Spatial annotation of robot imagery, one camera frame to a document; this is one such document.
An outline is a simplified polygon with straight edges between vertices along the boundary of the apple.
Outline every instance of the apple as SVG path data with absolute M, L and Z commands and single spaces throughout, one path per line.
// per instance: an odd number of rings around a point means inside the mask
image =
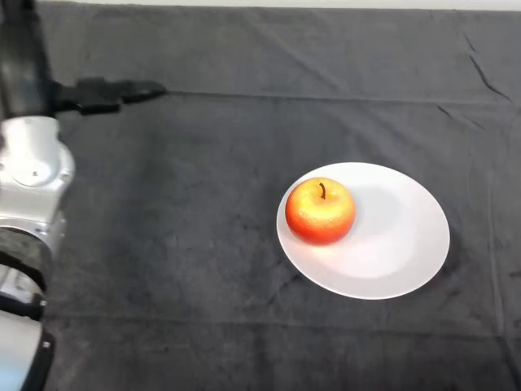
M 355 203 L 351 193 L 333 179 L 308 179 L 287 198 L 287 225 L 311 244 L 331 244 L 342 239 L 354 220 Z

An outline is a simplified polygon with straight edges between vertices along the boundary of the white plate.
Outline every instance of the white plate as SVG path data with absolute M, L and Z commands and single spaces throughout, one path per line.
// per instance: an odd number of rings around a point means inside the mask
M 351 231 L 327 246 L 305 243 L 286 223 L 287 197 L 314 177 L 342 183 L 356 204 Z M 394 169 L 367 163 L 326 165 L 293 183 L 278 207 L 277 232 L 303 275 L 359 299 L 388 299 L 420 288 L 442 267 L 450 242 L 447 218 L 425 187 Z

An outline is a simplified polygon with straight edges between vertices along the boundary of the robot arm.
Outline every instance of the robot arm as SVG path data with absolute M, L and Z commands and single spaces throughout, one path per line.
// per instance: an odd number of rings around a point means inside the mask
M 55 114 L 117 111 L 166 92 L 154 82 L 52 80 L 33 0 L 1 0 L 0 390 L 43 389 L 54 339 L 40 319 L 66 221 L 60 210 L 74 159 Z

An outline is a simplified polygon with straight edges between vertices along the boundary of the dark gray cloth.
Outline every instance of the dark gray cloth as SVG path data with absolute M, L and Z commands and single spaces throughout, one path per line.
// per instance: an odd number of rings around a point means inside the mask
M 521 389 L 521 14 L 40 9 L 60 81 L 173 92 L 62 116 L 47 390 Z M 426 286 L 353 300 L 286 259 L 282 195 L 338 161 L 439 200 L 451 249 Z

